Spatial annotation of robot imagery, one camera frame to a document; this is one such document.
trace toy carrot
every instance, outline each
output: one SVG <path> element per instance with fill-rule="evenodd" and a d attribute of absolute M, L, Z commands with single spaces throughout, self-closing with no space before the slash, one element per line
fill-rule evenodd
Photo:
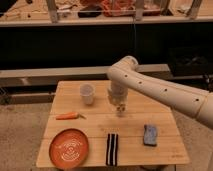
<path fill-rule="evenodd" d="M 86 119 L 83 115 L 77 112 L 69 112 L 56 116 L 56 120 L 78 119 L 79 117 Z"/>

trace red object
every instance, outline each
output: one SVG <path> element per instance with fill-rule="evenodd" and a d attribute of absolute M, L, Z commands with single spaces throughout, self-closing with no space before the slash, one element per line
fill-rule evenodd
<path fill-rule="evenodd" d="M 101 5 L 107 17 L 129 15 L 133 10 L 133 0 L 103 0 Z"/>
<path fill-rule="evenodd" d="M 55 136 L 49 155 L 52 163 L 64 170 L 79 166 L 86 159 L 88 151 L 86 135 L 78 129 L 67 129 Z"/>

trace black panel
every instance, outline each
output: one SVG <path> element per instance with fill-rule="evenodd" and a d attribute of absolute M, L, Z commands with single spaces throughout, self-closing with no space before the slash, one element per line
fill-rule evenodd
<path fill-rule="evenodd" d="M 0 28 L 0 69 L 165 63 L 171 48 L 212 43 L 213 23 Z"/>

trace gray sponge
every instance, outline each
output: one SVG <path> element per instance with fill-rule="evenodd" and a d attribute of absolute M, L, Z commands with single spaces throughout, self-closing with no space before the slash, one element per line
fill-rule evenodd
<path fill-rule="evenodd" d="M 143 143 L 148 146 L 157 146 L 157 128 L 154 125 L 144 125 Z"/>

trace circular pattern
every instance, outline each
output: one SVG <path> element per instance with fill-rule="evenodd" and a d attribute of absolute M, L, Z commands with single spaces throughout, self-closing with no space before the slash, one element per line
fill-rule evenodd
<path fill-rule="evenodd" d="M 49 155 L 59 169 L 71 169 L 87 157 L 89 143 L 86 135 L 78 129 L 67 129 L 55 136 L 50 144 Z"/>

